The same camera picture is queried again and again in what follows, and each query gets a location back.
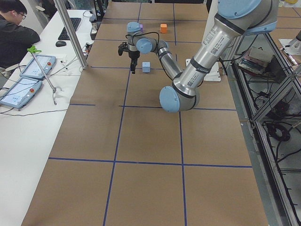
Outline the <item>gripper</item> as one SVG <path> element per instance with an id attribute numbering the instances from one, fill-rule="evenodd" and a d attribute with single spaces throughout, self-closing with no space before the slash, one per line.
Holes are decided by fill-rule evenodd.
<path id="1" fill-rule="evenodd" d="M 131 73 L 134 74 L 137 66 L 137 60 L 140 57 L 140 51 L 129 51 L 128 55 L 131 58 L 130 70 Z"/>

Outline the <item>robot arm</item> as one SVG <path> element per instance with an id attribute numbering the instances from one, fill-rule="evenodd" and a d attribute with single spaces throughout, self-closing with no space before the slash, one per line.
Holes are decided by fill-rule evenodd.
<path id="1" fill-rule="evenodd" d="M 199 103 L 198 86 L 232 40 L 273 31 L 277 13 L 276 0 L 219 0 L 214 25 L 185 69 L 180 68 L 165 41 L 147 37 L 137 22 L 127 24 L 127 41 L 119 45 L 118 54 L 128 53 L 134 73 L 140 54 L 155 53 L 172 80 L 171 86 L 160 91 L 161 107 L 169 113 L 187 111 Z"/>

